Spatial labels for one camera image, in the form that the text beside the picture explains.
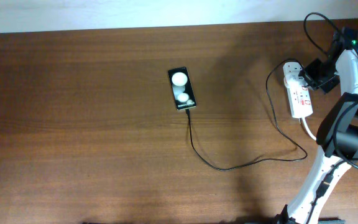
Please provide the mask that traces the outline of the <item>black smartphone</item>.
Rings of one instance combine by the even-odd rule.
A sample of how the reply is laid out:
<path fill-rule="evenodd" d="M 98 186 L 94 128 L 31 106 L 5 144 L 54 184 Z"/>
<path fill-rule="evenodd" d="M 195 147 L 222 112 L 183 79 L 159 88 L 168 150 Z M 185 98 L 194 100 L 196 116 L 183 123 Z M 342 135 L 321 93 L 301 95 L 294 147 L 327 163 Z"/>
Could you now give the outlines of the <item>black smartphone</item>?
<path fill-rule="evenodd" d="M 167 73 L 172 88 L 175 108 L 178 111 L 195 108 L 197 102 L 187 68 L 173 68 L 168 70 Z"/>

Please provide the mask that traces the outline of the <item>white power strip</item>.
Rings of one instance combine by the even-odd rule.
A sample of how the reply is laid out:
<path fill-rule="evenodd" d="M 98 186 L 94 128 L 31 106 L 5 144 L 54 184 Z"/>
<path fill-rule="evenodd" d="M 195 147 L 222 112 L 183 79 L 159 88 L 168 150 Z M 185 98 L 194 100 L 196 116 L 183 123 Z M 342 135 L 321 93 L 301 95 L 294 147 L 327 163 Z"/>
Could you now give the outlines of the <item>white power strip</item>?
<path fill-rule="evenodd" d="M 293 118 L 305 118 L 313 114 L 309 90 L 302 85 L 287 88 L 287 95 Z"/>

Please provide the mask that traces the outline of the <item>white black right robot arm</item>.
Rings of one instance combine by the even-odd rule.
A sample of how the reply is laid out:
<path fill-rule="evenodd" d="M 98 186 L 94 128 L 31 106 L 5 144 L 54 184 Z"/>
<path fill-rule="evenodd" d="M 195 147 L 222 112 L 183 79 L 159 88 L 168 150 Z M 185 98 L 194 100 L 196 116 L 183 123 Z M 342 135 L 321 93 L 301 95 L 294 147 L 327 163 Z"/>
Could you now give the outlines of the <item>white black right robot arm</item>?
<path fill-rule="evenodd" d="M 357 31 L 336 30 L 327 60 L 307 67 L 284 64 L 291 115 L 302 121 L 312 114 L 310 90 L 328 93 L 341 87 L 341 97 L 323 119 L 314 137 L 318 148 L 313 166 L 296 197 L 273 219 L 274 223 L 319 223 L 319 215 L 341 177 L 358 169 L 358 41 Z"/>

